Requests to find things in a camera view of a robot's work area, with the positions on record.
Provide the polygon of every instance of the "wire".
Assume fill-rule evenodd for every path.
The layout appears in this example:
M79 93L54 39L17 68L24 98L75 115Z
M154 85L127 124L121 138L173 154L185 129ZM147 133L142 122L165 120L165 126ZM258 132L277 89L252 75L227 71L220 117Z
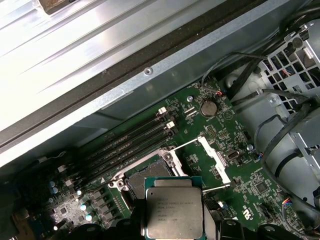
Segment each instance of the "wire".
M304 7L299 11L296 11L290 16L287 16L279 25L279 32L284 33L287 28L289 27L290 23L298 20L299 18L309 15L309 14L316 14L320 12L320 4L313 4L311 6Z
M211 87L202 86L202 88L203 88L204 90L208 90L208 91L210 91L210 92L213 92L213 93L215 93L215 94L217 94L217 95L219 95L219 96L222 96L222 95L224 94L222 91L212 89Z
M306 23L320 18L320 12L306 15L304 18L298 20L293 25L288 27L287 31L280 31L278 34L276 34L269 42L267 42L265 45L263 45L260 49L255 51L255 54L267 56L271 53L273 53L276 49L278 49L280 46L282 46L285 43L284 38L293 32L298 32L300 27L305 25ZM227 96L229 99L232 99L243 87L243 85L246 83L252 72L256 69L256 67L259 65L260 60L254 59L246 66L246 68L242 71L240 76L235 80L235 82L232 84L230 89L228 90Z
M309 238L309 239L319 239L320 236L310 236L308 234L305 234L305 233L302 233L302 232L299 232L297 231L293 226L291 226L287 220L287 217L286 217L286 206L288 205L291 205L292 203L291 202L287 202L285 204L282 203L282 208L281 208L281 213L282 213L282 218L283 220L285 221L286 225L289 227L289 229L296 233L297 235L299 235L300 237L304 237L304 238Z
M287 91L281 91L281 90L275 90L275 89L261 89L261 92L262 93L268 93L268 94L277 94L279 96L282 96L282 97L286 97L288 99L295 99L297 100L298 102L304 102L306 100L308 100L309 98L307 96L303 96L303 95L300 95L300 94L296 94L296 93L291 93L291 92L287 92ZM233 106L237 106L237 105L240 105L248 100L251 100L255 97L259 96L258 92L253 92L243 98L240 98L238 100L235 100L232 102L232 105Z
M284 120L281 119L281 117L280 117L279 114L276 114L276 115L273 115L273 116L269 117L267 120L263 121L262 123L260 123L260 124L258 125L258 127L256 128L255 133L254 133L254 136L253 136L253 142L254 142L255 152L256 152L257 154L261 154L261 152L260 152L259 149L258 149L258 134L259 134L261 128L262 128L264 125L271 123L271 122L272 122L274 119L276 119L276 118L279 119L279 121L282 122L283 124L286 124L286 123L287 123L286 121L284 121Z
M266 147L263 156L260 160L261 166L264 169L265 173L269 176L269 178L274 181L284 192L286 192L291 199L295 199L308 209L314 211L317 214L320 214L320 210L315 208L314 206L310 205L309 203L303 201L300 197L294 194L291 190L289 190L286 186L284 186L279 180L275 177L273 172L268 167L266 160L269 157L270 153L273 149L278 145L278 143L287 135L295 126L298 125L309 113L311 109L308 103L303 103L301 109L288 121L283 128L275 135L275 137L270 141L268 146Z
M201 78L201 86L203 87L205 85L205 79L207 78L207 76L209 75L209 73L211 73L211 71L213 69L215 69L221 62L223 62L225 59L230 58L232 56L244 56L244 57L250 57L250 58L256 58L256 59L268 59L266 56L261 56L261 55L255 55L255 54L249 54L249 53L243 53L243 52L230 52L229 54L221 57L218 61L216 61L206 72L205 74L202 76Z
M274 176L278 179L280 176L280 173L282 171L282 169L284 168L284 166L290 162L292 159L295 159L297 157L302 157L301 152L297 152L294 151L293 153L289 154L288 156L286 156L278 165L278 167L276 168L275 172L274 172Z

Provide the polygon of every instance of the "green circuit board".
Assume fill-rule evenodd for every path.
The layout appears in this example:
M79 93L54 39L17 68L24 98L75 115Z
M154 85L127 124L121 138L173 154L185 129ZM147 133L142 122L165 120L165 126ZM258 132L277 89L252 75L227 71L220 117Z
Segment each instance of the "green circuit board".
M218 83L214 81L211 81L209 87L215 90L220 89ZM193 100L188 101L188 96L192 96ZM214 116L206 117L201 113L202 103L206 101L212 101L216 104L217 112ZM256 153L247 150L247 145L252 144L252 140L238 119L230 101L224 95L221 96L214 92L203 90L197 83L186 87L88 143L79 149L78 153L80 155L86 154L94 146L103 144L110 136L123 133L148 116L156 113L161 107L166 107L174 116L178 133L165 143L154 146L154 150L160 146L177 147L200 135L205 136L210 146L224 156L228 165L225 171L228 177L237 183L236 187L222 189L214 192L214 194L210 193L210 195L214 195L210 196L210 198L226 202L228 208L223 212L224 217L237 219L251 230L255 230L260 224L266 222L272 222L277 225L283 224L284 221L280 214L283 199L277 192L277 186L264 173ZM234 150L240 152L239 157L232 160L228 159L228 154ZM223 184L215 168L215 160L207 155L203 146L197 141L177 150L177 155L189 175L202 176L204 189L219 187ZM110 179L118 169L104 175L104 180ZM101 184L101 178L90 183L89 186L96 187L99 184ZM130 211L126 208L120 193L115 188L108 189L108 191L116 201L121 217L129 217ZM269 214L271 213L271 219L267 219L263 214L259 207L261 205L268 209ZM301 224L293 211L290 216L292 217L288 219L289 222L297 229L300 229Z

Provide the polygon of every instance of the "chip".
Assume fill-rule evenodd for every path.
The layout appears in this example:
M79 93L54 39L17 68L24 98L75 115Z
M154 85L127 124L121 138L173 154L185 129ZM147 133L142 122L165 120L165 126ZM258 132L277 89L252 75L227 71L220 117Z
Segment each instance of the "chip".
M159 159L150 164L144 170L136 172L128 177L127 183L137 199L145 198L146 177L170 177L172 176L166 162Z
M80 216L78 217L79 222L82 222L83 220L85 220L84 216Z
M259 183L258 185L255 186L256 189L258 190L258 192L261 194L263 193L264 191L266 191L268 189L268 186L264 183L264 182L261 182Z
M67 210L65 208L61 208L61 213L65 214L67 212Z

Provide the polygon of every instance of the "ram slot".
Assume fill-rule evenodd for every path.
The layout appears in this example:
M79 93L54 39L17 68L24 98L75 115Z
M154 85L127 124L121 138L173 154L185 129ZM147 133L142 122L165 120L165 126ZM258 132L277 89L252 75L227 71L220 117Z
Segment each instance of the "ram slot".
M77 160L76 162L73 162L73 164L79 165L79 164L86 164L86 162L88 161L90 162L95 161L99 157L105 155L106 151L110 150L111 148L117 147L118 144L122 144L124 141L130 141L130 139L143 135L146 131L163 124L163 122L161 122L162 119L163 119L163 115L161 117L154 117L154 116L149 117L147 120L144 120L143 122L138 123L138 125L135 125L134 127L121 133L120 135L115 136L113 139L110 139L108 142L106 142L106 145L104 144L103 146L94 150L94 152L90 153L89 156L87 155L85 158L82 158L81 160Z
M97 169L101 166L103 166L105 163L109 162L110 160L114 158L118 158L118 156L125 155L128 152L131 152L137 145L143 144L146 139L152 139L158 134L164 133L165 130L160 126L157 126L156 128L144 132L139 137L134 138L132 141L129 141L125 144L122 144L118 146L116 149L112 150L111 152L108 152L106 155L102 156L100 159L90 163L86 164L85 167L79 166L72 170L73 173L81 172L81 169L85 168L85 172L90 172L92 169Z
M99 170L98 172L91 173L91 174L87 175L86 177L82 178L82 181L77 183L75 185L75 187L82 188L85 185L89 184L90 182L108 174L113 169L120 167L124 163L131 162L132 160L134 160L137 157L137 155L142 154L144 152L148 152L148 150L153 151L155 146L157 146L161 143L164 143L169 137L170 137L169 135L165 135L165 136L161 137L160 139L157 139L156 141L153 141L153 142L151 142L141 148L137 148L138 151L135 151L132 154L129 154L125 159L122 159L121 161L116 161L115 163L109 165L108 167L103 168L103 169Z

